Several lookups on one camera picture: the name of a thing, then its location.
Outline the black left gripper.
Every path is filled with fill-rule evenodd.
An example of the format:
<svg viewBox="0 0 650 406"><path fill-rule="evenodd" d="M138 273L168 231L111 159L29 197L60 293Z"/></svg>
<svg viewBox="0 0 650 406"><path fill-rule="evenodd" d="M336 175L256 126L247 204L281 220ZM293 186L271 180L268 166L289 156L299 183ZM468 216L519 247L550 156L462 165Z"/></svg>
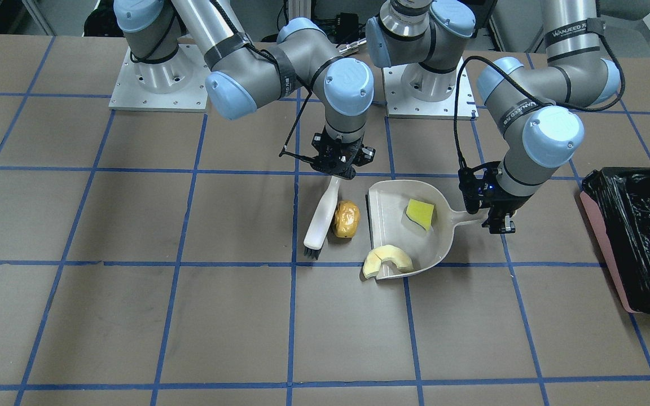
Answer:
<svg viewBox="0 0 650 406"><path fill-rule="evenodd" d="M481 223L490 234L509 234L516 231L512 220L516 213L516 196L503 190L497 183L499 161L486 162L476 167L459 163L459 189L467 213L476 214L487 209L487 218Z"/></svg>

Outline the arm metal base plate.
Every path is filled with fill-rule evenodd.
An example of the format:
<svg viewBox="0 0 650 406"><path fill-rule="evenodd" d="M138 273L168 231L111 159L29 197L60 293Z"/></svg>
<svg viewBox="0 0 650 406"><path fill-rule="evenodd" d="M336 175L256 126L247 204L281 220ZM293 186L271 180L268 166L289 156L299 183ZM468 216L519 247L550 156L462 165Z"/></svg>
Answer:
<svg viewBox="0 0 650 406"><path fill-rule="evenodd" d="M109 108L120 111L207 111L205 79L210 71L199 49L181 44L162 64L134 63L125 53Z"/></svg>
<svg viewBox="0 0 650 406"><path fill-rule="evenodd" d="M467 71L446 74L426 71L420 64L382 68L387 116L402 119L477 119L476 100Z"/></svg>

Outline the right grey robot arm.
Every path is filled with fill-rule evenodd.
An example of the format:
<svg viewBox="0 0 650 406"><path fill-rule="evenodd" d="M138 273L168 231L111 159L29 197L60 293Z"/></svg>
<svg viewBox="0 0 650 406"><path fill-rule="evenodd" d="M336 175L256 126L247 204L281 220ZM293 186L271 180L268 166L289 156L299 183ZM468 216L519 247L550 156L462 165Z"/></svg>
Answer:
<svg viewBox="0 0 650 406"><path fill-rule="evenodd" d="M309 19L294 18L260 50L228 1L115 1L113 12L129 48L111 109L194 112L210 103L234 120L305 88L323 103L325 123L317 154L292 157L345 179L374 159L363 143L371 68L343 56Z"/></svg>

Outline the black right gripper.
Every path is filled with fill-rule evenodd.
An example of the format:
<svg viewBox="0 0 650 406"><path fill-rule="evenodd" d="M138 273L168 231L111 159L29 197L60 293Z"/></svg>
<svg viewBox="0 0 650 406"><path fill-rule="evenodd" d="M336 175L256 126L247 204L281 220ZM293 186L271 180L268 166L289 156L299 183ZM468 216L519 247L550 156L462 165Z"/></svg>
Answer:
<svg viewBox="0 0 650 406"><path fill-rule="evenodd" d="M317 172L330 176L352 180L356 177L356 166L368 165L376 156L376 149L363 144L363 137L354 142L342 142L327 133L316 133L312 146L317 155L309 162Z"/></svg>

